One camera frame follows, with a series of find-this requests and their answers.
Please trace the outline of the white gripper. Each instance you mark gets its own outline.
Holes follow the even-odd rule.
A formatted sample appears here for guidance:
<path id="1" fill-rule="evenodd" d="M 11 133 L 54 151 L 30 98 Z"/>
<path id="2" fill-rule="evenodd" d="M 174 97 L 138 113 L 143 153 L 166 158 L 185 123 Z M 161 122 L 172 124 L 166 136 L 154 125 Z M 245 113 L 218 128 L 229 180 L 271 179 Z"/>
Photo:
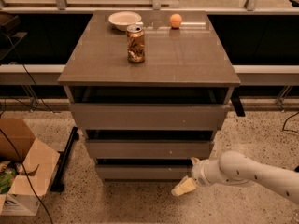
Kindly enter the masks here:
<path id="1" fill-rule="evenodd" d="M 213 184 L 221 184 L 224 180 L 224 175 L 221 172 L 217 159 L 199 160 L 196 157 L 191 157 L 191 161 L 192 177 L 183 177 L 171 190 L 173 196 L 178 197 L 196 190 L 196 182 L 200 186 L 211 186 Z"/>

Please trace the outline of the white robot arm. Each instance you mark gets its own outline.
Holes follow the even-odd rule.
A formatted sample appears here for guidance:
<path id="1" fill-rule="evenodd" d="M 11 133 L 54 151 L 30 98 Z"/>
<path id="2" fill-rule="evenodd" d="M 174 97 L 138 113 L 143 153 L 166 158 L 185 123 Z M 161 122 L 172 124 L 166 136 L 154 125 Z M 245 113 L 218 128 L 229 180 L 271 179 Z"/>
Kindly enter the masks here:
<path id="1" fill-rule="evenodd" d="M 183 177 L 171 190 L 176 197 L 198 186 L 246 186 L 254 182 L 299 204 L 299 174 L 295 171 L 259 163 L 236 151 L 226 151 L 217 159 L 192 157 L 191 161 L 191 176 Z"/>

